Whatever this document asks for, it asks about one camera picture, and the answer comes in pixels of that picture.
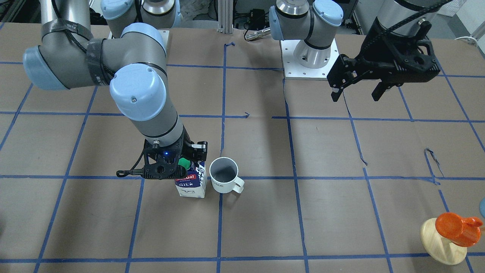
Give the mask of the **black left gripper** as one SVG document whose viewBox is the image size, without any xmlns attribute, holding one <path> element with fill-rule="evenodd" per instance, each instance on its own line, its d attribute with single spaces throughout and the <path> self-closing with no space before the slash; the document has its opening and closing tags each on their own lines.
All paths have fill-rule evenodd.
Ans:
<svg viewBox="0 0 485 273">
<path fill-rule="evenodd" d="M 367 46 L 373 38 L 385 31 L 378 19 L 374 20 L 362 43 L 357 57 L 341 54 L 327 75 L 332 88 L 332 101 L 337 102 L 344 89 L 361 80 L 381 80 L 371 93 L 374 101 L 396 84 L 428 82 L 435 77 L 435 54 L 427 33 L 431 23 L 418 25 L 414 36 L 389 33 Z"/>
</svg>

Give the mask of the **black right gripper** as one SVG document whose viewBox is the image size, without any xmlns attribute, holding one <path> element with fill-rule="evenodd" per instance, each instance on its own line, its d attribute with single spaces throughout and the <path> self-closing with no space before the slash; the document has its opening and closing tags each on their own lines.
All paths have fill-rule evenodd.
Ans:
<svg viewBox="0 0 485 273">
<path fill-rule="evenodd" d="M 207 159 L 208 142 L 178 140 L 174 144 L 161 147 L 144 141 L 144 166 L 141 176 L 145 179 L 183 179 L 191 166 L 199 166 Z"/>
</svg>

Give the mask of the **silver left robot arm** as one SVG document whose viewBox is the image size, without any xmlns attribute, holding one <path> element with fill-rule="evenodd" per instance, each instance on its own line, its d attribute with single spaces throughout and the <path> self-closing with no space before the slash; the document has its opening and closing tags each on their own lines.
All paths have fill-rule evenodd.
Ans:
<svg viewBox="0 0 485 273">
<path fill-rule="evenodd" d="M 446 0 L 385 0 L 367 33 L 359 53 L 341 54 L 327 74 L 337 102 L 347 86 L 362 80 L 380 82 L 374 101 L 405 83 L 426 83 L 440 72 L 432 42 L 427 38 L 431 19 Z M 294 57 L 309 69 L 326 65 L 343 9 L 332 0 L 278 0 L 269 9 L 274 40 L 298 40 Z"/>
</svg>

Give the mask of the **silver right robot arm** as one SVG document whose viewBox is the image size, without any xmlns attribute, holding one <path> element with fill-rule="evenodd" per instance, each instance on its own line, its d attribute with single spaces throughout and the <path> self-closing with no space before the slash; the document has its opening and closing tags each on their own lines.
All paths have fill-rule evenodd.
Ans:
<svg viewBox="0 0 485 273">
<path fill-rule="evenodd" d="M 207 158 L 207 142 L 194 143 L 173 105 L 166 72 L 167 49 L 159 28 L 180 22 L 177 0 L 103 0 L 112 38 L 94 38 L 86 0 L 42 0 L 42 43 L 26 49 L 23 66 L 43 90 L 107 85 L 119 111 L 144 135 L 144 166 L 118 177 L 184 179 Z"/>
</svg>

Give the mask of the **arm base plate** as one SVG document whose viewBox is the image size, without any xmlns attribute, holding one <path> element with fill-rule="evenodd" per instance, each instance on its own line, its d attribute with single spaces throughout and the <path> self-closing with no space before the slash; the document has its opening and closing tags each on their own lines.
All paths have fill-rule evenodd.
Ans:
<svg viewBox="0 0 485 273">
<path fill-rule="evenodd" d="M 303 40 L 280 41 L 284 76 L 287 80 L 327 81 L 339 56 L 336 40 L 329 48 L 317 50 Z"/>
</svg>

